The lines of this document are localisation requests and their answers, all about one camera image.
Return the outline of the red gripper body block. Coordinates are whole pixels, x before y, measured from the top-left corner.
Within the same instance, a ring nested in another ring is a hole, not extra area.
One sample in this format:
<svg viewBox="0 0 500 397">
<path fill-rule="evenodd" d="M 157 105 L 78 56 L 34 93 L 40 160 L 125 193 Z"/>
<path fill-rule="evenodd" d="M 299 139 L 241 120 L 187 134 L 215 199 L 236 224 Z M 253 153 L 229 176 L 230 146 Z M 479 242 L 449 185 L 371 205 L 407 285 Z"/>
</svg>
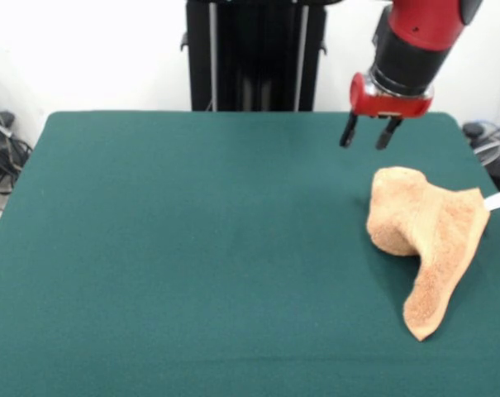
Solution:
<svg viewBox="0 0 500 397">
<path fill-rule="evenodd" d="M 350 84 L 350 110 L 356 116 L 419 118 L 429 110 L 433 88 L 416 97 L 388 93 L 368 74 L 356 73 Z"/>
</svg>

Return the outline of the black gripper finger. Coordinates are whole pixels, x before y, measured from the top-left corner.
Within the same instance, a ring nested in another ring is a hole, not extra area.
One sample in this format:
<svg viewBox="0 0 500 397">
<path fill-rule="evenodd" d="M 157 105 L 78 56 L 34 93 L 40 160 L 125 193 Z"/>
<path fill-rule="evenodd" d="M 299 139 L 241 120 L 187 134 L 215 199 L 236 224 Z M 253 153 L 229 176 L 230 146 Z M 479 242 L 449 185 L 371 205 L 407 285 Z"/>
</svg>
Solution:
<svg viewBox="0 0 500 397">
<path fill-rule="evenodd" d="M 345 125 L 344 131 L 340 138 L 340 146 L 347 148 L 350 146 L 351 142 L 355 136 L 355 128 L 358 122 L 358 115 L 354 112 L 349 113 L 347 123 Z"/>
<path fill-rule="evenodd" d="M 382 133 L 380 134 L 377 143 L 376 143 L 376 149 L 377 150 L 384 150 L 387 148 L 389 142 L 391 141 L 394 132 L 400 127 L 402 124 L 402 119 L 399 117 L 392 117 L 387 126 L 383 129 Z"/>
</svg>

